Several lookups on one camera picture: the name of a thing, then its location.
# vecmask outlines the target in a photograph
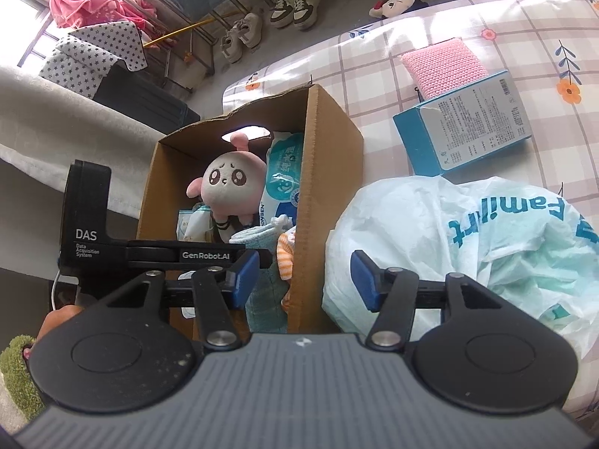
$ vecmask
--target blue box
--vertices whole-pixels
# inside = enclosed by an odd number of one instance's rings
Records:
[[[476,80],[393,117],[416,175],[458,169],[532,136],[509,71]]]

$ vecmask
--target white bag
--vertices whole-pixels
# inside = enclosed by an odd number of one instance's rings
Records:
[[[213,222],[210,208],[206,205],[200,206],[190,214],[182,241],[211,243],[213,241],[212,228]]]
[[[376,314],[349,269],[352,252],[364,250],[379,267],[423,280],[475,279],[564,336],[580,359],[599,335],[598,240],[574,207],[540,187],[385,179],[360,189],[329,234],[322,306],[344,331],[367,334]],[[439,311],[418,310],[412,339],[439,320]]]

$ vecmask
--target bed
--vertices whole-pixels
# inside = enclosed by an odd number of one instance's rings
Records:
[[[304,49],[229,86],[229,112],[302,83],[322,85],[364,137],[364,184],[412,174],[392,117],[418,102],[400,56],[460,37],[489,73],[510,70],[533,138],[448,177],[498,175],[560,193],[599,228],[599,0],[458,0],[377,21]],[[599,342],[564,406],[594,429]]]

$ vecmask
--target orange flower pattern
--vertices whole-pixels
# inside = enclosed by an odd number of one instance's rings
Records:
[[[582,101],[582,97],[580,96],[580,88],[576,83],[582,85],[582,82],[580,82],[579,77],[574,73],[574,70],[580,70],[579,65],[573,60],[576,58],[576,54],[566,48],[562,41],[559,40],[559,47],[555,50],[555,55],[561,58],[558,62],[558,67],[564,69],[559,72],[559,82],[556,85],[556,89],[566,103],[578,104]]]
[[[250,76],[250,78],[246,81],[246,91],[252,91],[253,89],[258,89],[260,87],[260,83],[256,82],[258,79],[258,73],[255,72]]]
[[[568,104],[578,104],[582,101],[580,97],[580,88],[577,84],[568,79],[560,79],[556,86],[562,99]]]
[[[485,40],[495,40],[497,38],[495,30],[492,30],[491,28],[484,29],[482,32],[480,32],[480,36]]]

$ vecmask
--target star patterned cloth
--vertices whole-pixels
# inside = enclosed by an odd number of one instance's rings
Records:
[[[56,43],[39,75],[91,99],[119,61],[133,72],[148,66],[140,32],[129,21],[73,30]]]

